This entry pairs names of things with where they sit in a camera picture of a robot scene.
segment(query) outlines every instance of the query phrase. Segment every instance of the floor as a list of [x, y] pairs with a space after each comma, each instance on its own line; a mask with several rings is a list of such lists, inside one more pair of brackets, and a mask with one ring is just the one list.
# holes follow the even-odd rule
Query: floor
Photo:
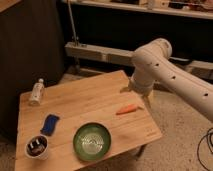
[[[69, 73], [64, 74], [61, 84], [85, 77]], [[154, 90], [150, 112], [163, 138], [148, 144], [140, 158], [135, 157], [138, 149], [133, 149], [81, 171], [204, 171], [197, 160], [197, 146], [212, 123], [175, 94], [165, 91]], [[213, 170], [206, 141], [201, 143], [200, 158]], [[14, 159], [15, 146], [0, 136], [0, 171], [13, 171]]]

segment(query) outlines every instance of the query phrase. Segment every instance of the cup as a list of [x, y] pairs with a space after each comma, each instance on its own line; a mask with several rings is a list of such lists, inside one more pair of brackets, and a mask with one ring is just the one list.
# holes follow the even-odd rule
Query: cup
[[31, 159], [46, 160], [49, 156], [47, 138], [43, 135], [38, 135], [31, 138], [26, 143], [25, 155]]

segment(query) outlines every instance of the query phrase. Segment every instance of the green plate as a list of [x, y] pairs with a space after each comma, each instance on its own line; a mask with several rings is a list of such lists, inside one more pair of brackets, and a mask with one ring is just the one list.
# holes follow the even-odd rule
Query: green plate
[[84, 161], [101, 159], [109, 150], [111, 136], [99, 123], [87, 123], [81, 126], [73, 139], [76, 155]]

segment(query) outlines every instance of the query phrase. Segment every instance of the carrot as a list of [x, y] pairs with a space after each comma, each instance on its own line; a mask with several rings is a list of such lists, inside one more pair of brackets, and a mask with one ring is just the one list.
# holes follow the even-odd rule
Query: carrot
[[127, 106], [122, 107], [121, 109], [119, 109], [116, 112], [116, 115], [122, 115], [122, 114], [125, 114], [125, 113], [134, 112], [137, 109], [138, 109], [138, 105], [130, 104], [130, 105], [127, 105]]

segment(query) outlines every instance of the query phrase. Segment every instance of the blue sponge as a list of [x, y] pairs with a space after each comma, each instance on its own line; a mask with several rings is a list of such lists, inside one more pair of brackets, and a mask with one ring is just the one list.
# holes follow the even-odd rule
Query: blue sponge
[[54, 132], [56, 122], [59, 119], [60, 118], [56, 115], [53, 114], [48, 115], [45, 119], [44, 126], [40, 132], [44, 135], [51, 136]]

